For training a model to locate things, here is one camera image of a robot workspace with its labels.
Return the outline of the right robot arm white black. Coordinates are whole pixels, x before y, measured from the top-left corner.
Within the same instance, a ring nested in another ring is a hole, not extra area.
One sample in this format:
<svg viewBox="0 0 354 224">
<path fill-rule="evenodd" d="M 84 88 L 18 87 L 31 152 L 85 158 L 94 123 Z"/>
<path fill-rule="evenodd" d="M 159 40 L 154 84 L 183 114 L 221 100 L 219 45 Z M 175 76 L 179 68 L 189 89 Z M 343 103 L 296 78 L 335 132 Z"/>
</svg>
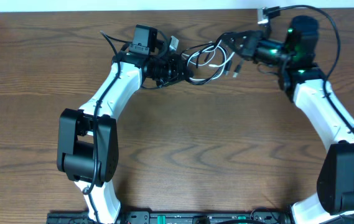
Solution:
<svg viewBox="0 0 354 224">
<path fill-rule="evenodd" d="M 294 203 L 283 223 L 354 223 L 354 119 L 314 62 L 319 24 L 291 20 L 284 42 L 262 30 L 230 32 L 221 41 L 245 61 L 277 67 L 279 87 L 307 116 L 327 151 L 316 192 Z"/>
</svg>

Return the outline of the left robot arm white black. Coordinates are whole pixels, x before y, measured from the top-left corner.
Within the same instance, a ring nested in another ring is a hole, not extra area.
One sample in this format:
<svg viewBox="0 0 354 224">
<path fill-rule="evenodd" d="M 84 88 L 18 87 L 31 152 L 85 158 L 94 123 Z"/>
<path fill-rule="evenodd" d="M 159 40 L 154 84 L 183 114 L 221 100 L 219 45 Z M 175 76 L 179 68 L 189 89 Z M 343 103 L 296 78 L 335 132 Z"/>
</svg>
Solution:
<svg viewBox="0 0 354 224">
<path fill-rule="evenodd" d="M 191 72 L 177 54 L 176 37 L 137 25 L 131 41 L 115 50 L 111 70 L 97 92 L 79 109 L 65 109 L 59 118 L 57 169 L 84 195 L 88 218 L 116 223 L 121 202 L 113 176 L 119 159 L 117 120 L 145 79 L 163 88 L 185 80 Z"/>
</svg>

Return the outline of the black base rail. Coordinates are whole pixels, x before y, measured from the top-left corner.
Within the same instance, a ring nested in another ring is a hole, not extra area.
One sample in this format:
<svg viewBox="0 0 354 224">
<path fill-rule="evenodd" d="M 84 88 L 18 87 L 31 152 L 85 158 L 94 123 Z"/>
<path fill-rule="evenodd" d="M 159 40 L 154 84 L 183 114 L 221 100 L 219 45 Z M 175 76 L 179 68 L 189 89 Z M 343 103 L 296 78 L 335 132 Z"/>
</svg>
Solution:
<svg viewBox="0 0 354 224">
<path fill-rule="evenodd" d="M 221 223 L 239 220 L 240 223 L 250 223 L 252 220 L 265 224 L 293 223 L 289 216 L 283 213 L 258 211 L 254 213 L 154 213 L 154 212 L 124 212 L 120 213 L 115 224 L 198 224 Z M 87 212 L 80 213 L 48 213 L 46 224 L 94 223 Z"/>
</svg>

